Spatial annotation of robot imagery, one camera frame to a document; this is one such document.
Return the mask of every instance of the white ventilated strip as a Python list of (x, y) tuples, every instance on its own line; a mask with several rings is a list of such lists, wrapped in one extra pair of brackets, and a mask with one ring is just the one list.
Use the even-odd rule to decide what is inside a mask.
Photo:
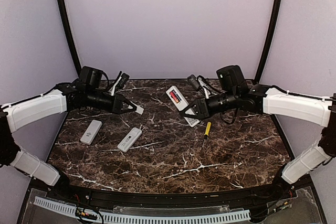
[[(75, 218), (76, 206), (73, 204), (63, 204), (50, 199), (35, 197), (34, 205), (48, 209), (50, 211), (62, 214), (64, 216)], [(96, 215), (92, 210), (86, 210), (87, 213)], [(150, 217), (150, 216), (131, 216), (119, 215), (100, 211), (104, 218), (104, 223), (121, 224), (225, 224), (235, 223), (244, 220), (250, 220), (250, 211), (243, 210), (237, 212), (228, 212), (217, 215), (188, 216), (188, 217)]]

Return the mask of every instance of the white wall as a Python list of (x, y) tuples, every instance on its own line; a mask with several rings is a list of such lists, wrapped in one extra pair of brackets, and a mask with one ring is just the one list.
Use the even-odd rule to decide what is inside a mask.
[[(307, 94), (336, 93), (335, 0), (282, 0), (261, 82)], [(319, 126), (284, 116), (279, 121), (296, 155), (320, 138)], [(336, 163), (312, 178), (328, 223), (336, 223)]]
[[(0, 61), (0, 104), (76, 77), (56, 0), (0, 0)], [(63, 118), (56, 115), (28, 125), (14, 138), (45, 159)], [(0, 169), (0, 223), (16, 223), (28, 183), (15, 169)]]
[(66, 0), (82, 65), (131, 78), (253, 78), (273, 0)]

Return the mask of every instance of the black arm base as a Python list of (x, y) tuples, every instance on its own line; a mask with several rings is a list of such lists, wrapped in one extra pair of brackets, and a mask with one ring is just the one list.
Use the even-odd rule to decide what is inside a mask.
[(7, 113), (0, 110), (0, 166), (10, 165), (20, 150), (9, 129)]

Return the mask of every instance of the remote control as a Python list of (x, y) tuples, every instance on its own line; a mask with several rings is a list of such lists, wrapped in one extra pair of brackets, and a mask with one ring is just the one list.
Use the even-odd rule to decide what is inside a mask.
[[(166, 94), (169, 96), (170, 100), (172, 100), (172, 102), (175, 104), (175, 106), (177, 107), (179, 111), (183, 110), (185, 107), (189, 105), (187, 100), (183, 97), (183, 95), (177, 89), (176, 86), (171, 86), (166, 91)], [(195, 112), (192, 109), (188, 109), (186, 111), (186, 114), (195, 115)], [(185, 119), (190, 125), (190, 127), (194, 127), (197, 123), (200, 122), (198, 119), (195, 119), (195, 118), (185, 118)]]
[(95, 136), (97, 135), (100, 127), (102, 125), (102, 122), (93, 120), (89, 127), (86, 129), (84, 135), (80, 139), (80, 141), (84, 144), (91, 144)]
[(142, 130), (138, 128), (133, 128), (127, 134), (127, 136), (118, 144), (118, 149), (122, 152), (127, 152), (129, 148), (136, 142), (136, 140), (141, 136)]

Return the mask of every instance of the brown marble surface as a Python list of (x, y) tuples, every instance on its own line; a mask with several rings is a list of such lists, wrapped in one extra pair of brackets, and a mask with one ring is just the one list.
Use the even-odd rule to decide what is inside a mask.
[[(224, 124), (218, 114), (210, 118), (209, 139), (202, 147), (208, 120), (191, 128), (165, 93), (172, 85), (188, 102), (199, 96), (186, 80), (132, 80), (120, 93), (142, 106), (142, 115), (119, 116), (92, 108), (70, 112), (49, 163), (63, 170), (73, 185), (167, 194), (268, 184), (289, 161), (271, 118), (243, 111), (232, 125)], [(79, 140), (93, 119), (103, 125), (88, 146)], [(133, 127), (143, 134), (123, 153), (117, 145)]]

